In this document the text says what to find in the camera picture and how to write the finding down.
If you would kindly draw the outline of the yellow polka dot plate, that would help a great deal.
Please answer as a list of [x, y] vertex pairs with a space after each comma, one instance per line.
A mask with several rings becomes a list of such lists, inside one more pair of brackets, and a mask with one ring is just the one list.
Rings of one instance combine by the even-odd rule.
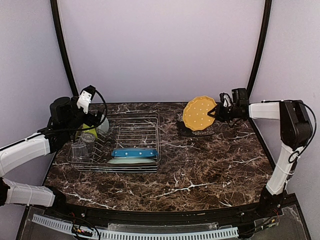
[[202, 131], [215, 122], [215, 118], [208, 112], [217, 106], [215, 100], [209, 96], [197, 96], [189, 101], [183, 110], [184, 125], [192, 131]]

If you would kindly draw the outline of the black square floral plate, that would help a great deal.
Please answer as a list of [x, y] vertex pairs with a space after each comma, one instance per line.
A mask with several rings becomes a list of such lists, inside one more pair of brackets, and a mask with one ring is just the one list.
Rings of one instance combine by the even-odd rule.
[[215, 133], [215, 128], [211, 125], [204, 130], [191, 130], [186, 127], [183, 121], [183, 113], [179, 112], [177, 114], [176, 127], [179, 134], [183, 137], [208, 137], [212, 136]]

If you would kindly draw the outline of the blue polka dot plate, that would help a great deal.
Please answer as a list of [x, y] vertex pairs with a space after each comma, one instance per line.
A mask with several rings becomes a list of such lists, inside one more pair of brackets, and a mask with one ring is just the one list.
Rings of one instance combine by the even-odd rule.
[[113, 158], [156, 158], [158, 155], [155, 148], [117, 148], [111, 153]]

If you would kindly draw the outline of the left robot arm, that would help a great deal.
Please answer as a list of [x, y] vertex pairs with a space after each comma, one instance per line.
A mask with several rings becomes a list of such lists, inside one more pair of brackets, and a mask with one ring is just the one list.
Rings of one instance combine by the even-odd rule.
[[34, 186], [5, 178], [17, 167], [38, 157], [58, 152], [86, 125], [95, 129], [105, 120], [108, 110], [93, 113], [91, 102], [79, 97], [60, 97], [49, 107], [50, 118], [45, 128], [31, 136], [0, 149], [0, 204], [52, 207], [65, 196], [54, 187]]

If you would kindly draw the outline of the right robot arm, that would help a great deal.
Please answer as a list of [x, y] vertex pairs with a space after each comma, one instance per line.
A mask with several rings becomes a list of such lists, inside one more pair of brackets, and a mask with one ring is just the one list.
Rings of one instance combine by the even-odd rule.
[[264, 100], [251, 103], [245, 88], [236, 88], [232, 94], [221, 93], [220, 102], [207, 112], [220, 122], [233, 119], [277, 120], [280, 124], [281, 150], [273, 173], [263, 187], [257, 215], [266, 217], [280, 208], [288, 182], [295, 173], [298, 160], [316, 133], [316, 123], [311, 123], [311, 108], [302, 100]]

